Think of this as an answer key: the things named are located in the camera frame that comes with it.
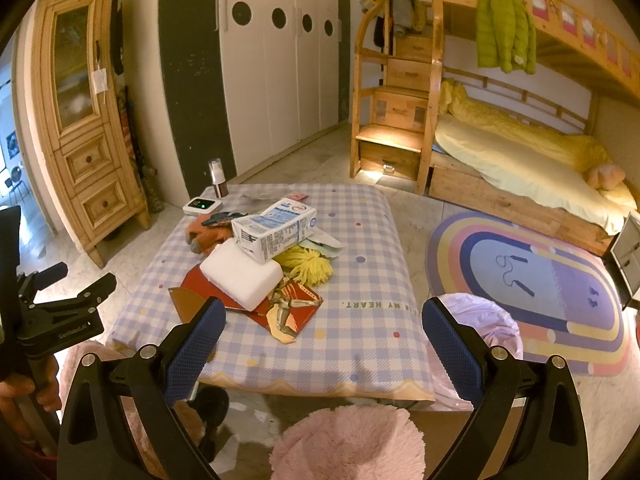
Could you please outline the person's left hand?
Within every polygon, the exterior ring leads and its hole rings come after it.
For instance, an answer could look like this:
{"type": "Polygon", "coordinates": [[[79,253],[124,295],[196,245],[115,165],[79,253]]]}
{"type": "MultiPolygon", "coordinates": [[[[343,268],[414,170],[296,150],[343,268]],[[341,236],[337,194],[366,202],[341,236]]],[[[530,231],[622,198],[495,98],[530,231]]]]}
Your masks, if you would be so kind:
{"type": "Polygon", "coordinates": [[[16,373],[12,373],[1,383],[1,415],[17,439],[25,444],[34,444],[36,440],[16,404],[16,399],[35,393],[38,404],[46,412],[55,413],[62,408],[60,384],[56,378],[58,376],[58,361],[54,356],[50,356],[47,360],[44,372],[47,381],[39,390],[36,390],[35,383],[30,378],[16,373]]]}

